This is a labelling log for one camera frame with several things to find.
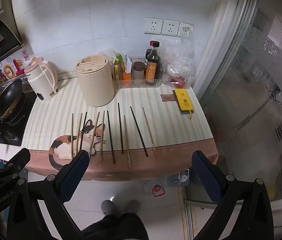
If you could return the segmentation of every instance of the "red sticker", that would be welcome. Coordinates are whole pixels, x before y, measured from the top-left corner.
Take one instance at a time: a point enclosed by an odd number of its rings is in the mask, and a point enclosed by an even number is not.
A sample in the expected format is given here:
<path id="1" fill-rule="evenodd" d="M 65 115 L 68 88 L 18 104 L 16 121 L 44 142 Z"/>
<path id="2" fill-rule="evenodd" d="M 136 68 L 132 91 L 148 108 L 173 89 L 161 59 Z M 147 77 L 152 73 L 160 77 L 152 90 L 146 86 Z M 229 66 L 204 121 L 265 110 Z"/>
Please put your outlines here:
<path id="1" fill-rule="evenodd" d="M 28 53 L 26 52 L 26 50 L 22 50 L 21 52 L 22 52 L 22 55 L 23 55 L 25 60 L 29 60 L 30 59 Z"/>

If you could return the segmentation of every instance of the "yellow phone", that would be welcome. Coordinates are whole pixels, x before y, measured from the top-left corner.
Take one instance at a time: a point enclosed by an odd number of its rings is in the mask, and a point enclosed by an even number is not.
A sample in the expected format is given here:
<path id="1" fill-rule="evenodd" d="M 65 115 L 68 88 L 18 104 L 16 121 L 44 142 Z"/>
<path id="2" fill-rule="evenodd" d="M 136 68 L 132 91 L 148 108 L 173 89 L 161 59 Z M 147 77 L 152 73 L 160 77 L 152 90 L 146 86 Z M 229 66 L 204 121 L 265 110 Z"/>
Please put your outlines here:
<path id="1" fill-rule="evenodd" d="M 186 89 L 178 88 L 178 89 L 175 89 L 173 93 L 176 96 L 176 100 L 179 105 L 181 114 L 190 114 L 190 118 L 191 118 L 194 111 L 193 111 L 193 106 L 192 106 L 191 100 L 189 98 L 189 95 Z"/>

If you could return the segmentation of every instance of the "shower enclosure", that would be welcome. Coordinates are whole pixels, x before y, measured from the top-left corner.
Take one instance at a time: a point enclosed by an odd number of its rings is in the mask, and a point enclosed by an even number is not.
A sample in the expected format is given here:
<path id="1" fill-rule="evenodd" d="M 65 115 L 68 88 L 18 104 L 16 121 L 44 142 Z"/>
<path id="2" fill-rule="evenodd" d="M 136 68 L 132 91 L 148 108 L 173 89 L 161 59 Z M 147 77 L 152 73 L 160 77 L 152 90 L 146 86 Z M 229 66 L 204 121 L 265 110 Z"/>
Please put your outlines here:
<path id="1" fill-rule="evenodd" d="M 282 0 L 247 0 L 234 39 L 200 100 L 226 174 L 262 178 L 282 198 Z M 187 200 L 211 202 L 192 173 Z"/>

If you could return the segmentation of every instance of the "stove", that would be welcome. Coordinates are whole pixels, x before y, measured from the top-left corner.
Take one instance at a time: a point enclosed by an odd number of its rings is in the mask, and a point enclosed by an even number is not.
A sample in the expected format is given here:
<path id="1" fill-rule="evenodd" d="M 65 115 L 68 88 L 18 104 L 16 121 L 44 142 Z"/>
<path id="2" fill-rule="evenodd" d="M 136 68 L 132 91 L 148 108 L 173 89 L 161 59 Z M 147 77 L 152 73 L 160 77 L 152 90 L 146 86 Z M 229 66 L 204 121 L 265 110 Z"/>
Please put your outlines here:
<path id="1" fill-rule="evenodd" d="M 0 123 L 0 143 L 21 146 L 26 123 L 37 98 L 35 92 L 25 94 L 25 104 L 18 114 L 17 122 Z"/>

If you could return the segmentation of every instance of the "kettle handle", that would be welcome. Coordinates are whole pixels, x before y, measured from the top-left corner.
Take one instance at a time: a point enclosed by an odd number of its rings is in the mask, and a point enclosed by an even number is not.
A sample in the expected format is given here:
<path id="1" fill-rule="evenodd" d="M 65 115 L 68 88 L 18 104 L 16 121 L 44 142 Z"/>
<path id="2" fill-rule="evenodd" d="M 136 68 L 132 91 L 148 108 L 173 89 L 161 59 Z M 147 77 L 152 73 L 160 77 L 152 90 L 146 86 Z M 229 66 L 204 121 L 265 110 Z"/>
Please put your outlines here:
<path id="1" fill-rule="evenodd" d="M 56 86 L 57 82 L 58 82 L 58 77 L 57 77 L 57 72 L 54 68 L 52 68 L 50 65 L 39 65 L 41 68 L 44 67 L 47 70 L 49 70 L 49 72 L 51 73 L 52 79 L 53 79 L 53 85 L 50 84 L 53 88 Z"/>

